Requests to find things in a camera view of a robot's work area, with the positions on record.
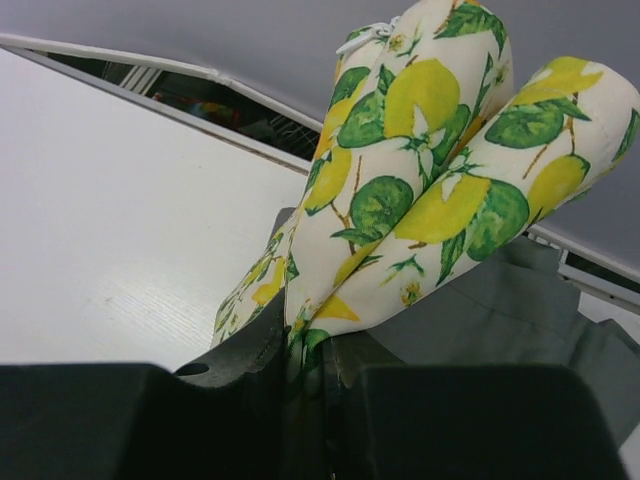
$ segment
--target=lemon pattern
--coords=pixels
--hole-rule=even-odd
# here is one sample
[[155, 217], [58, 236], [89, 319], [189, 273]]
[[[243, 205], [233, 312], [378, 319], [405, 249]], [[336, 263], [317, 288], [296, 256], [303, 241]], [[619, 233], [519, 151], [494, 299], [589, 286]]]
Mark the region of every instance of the lemon pattern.
[[339, 59], [301, 202], [216, 318], [214, 342], [287, 289], [287, 466], [315, 468], [295, 432], [321, 415], [323, 341], [384, 322], [578, 198], [640, 128], [638, 91], [587, 60], [558, 58], [512, 96], [506, 31], [475, 0], [423, 0], [375, 32], [349, 36], [366, 41]]
[[[300, 275], [286, 286], [288, 324], [313, 317], [356, 269], [377, 266], [371, 253], [442, 173], [468, 127], [512, 95], [506, 31], [478, 4], [422, 1], [387, 33], [376, 60], [338, 75], [291, 242]], [[347, 114], [334, 114], [342, 105]], [[462, 208], [461, 224], [473, 215], [468, 182], [443, 209]], [[322, 261], [305, 258], [311, 244], [323, 246]]]

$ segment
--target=gray ceiling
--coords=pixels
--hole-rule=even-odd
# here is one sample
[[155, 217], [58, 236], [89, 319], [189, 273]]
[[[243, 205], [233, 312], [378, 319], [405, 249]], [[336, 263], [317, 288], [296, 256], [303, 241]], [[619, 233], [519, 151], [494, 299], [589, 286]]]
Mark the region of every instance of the gray ceiling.
[[[321, 119], [346, 33], [412, 0], [1, 0], [0, 32], [215, 67]], [[485, 0], [510, 32], [516, 82], [552, 58], [605, 63], [640, 86], [638, 0]], [[640, 272], [640, 147], [581, 202], [545, 222]]]

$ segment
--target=brown branch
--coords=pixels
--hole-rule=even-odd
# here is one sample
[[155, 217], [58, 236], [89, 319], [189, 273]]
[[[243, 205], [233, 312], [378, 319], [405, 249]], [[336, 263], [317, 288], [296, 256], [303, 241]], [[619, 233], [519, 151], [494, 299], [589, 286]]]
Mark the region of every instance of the brown branch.
[[364, 270], [367, 267], [370, 267], [371, 265], [375, 265], [376, 263], [378, 263], [378, 260], [374, 260], [373, 262], [369, 262], [366, 265], [363, 265], [362, 267], [358, 266], [357, 271], [360, 272], [362, 270]]
[[[578, 105], [577, 93], [573, 94], [573, 104]], [[567, 128], [569, 129], [569, 135], [571, 135], [571, 155], [576, 153], [576, 131], [573, 125], [574, 122], [575, 122], [575, 119], [573, 117], [569, 117], [569, 120], [567, 120]]]
[[353, 186], [353, 194], [355, 195], [358, 192], [358, 187], [360, 183], [360, 168], [362, 167], [362, 155], [358, 157], [358, 168], [356, 169], [356, 183]]
[[451, 17], [453, 16], [453, 12], [456, 9], [457, 3], [458, 3], [458, 0], [453, 0], [453, 2], [451, 3], [451, 9], [449, 10], [449, 14], [447, 15], [447, 18], [445, 18], [444, 21], [440, 24], [440, 26], [436, 29], [436, 31], [433, 32], [434, 35], [439, 35], [444, 31], [445, 28], [447, 28], [447, 25], [449, 25], [449, 22], [451, 21]]
[[[333, 210], [333, 213], [336, 215], [336, 217], [338, 217], [338, 219], [342, 222], [342, 225], [344, 226], [344, 228], [351, 228], [351, 224], [349, 223], [349, 219], [346, 217], [346, 215], [342, 215], [338, 209], [336, 208], [335, 204], [333, 203], [333, 201], [331, 201], [329, 203], [329, 205], [331, 206], [331, 210]], [[356, 254], [356, 246], [353, 242], [349, 242], [349, 251], [351, 252], [351, 255], [355, 255]]]
[[544, 147], [542, 147], [540, 149], [540, 151], [538, 152], [538, 154], [536, 155], [536, 157], [533, 159], [533, 162], [531, 162], [531, 164], [529, 165], [529, 168], [527, 168], [527, 171], [524, 172], [524, 175], [522, 176], [522, 179], [526, 179], [529, 174], [531, 173], [531, 170], [533, 170], [533, 167], [535, 166], [536, 163], [538, 163], [538, 160], [540, 160], [540, 157], [542, 157], [542, 155], [544, 154], [544, 152], [547, 151], [547, 149], [549, 148], [549, 143], [547, 143]]

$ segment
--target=gray fabric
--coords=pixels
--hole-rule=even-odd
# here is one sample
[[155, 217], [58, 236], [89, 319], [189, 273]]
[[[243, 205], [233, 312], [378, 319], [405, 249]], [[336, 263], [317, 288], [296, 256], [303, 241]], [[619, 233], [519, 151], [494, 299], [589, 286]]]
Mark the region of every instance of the gray fabric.
[[590, 386], [618, 445], [640, 422], [640, 348], [581, 315], [558, 252], [525, 237], [368, 331], [411, 364], [555, 364]]

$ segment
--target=white tabletop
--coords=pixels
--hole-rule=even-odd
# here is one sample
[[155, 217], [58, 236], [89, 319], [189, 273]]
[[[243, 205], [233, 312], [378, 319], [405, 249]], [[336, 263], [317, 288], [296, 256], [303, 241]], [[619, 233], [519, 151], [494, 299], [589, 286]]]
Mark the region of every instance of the white tabletop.
[[0, 363], [206, 351], [304, 175], [0, 50]]

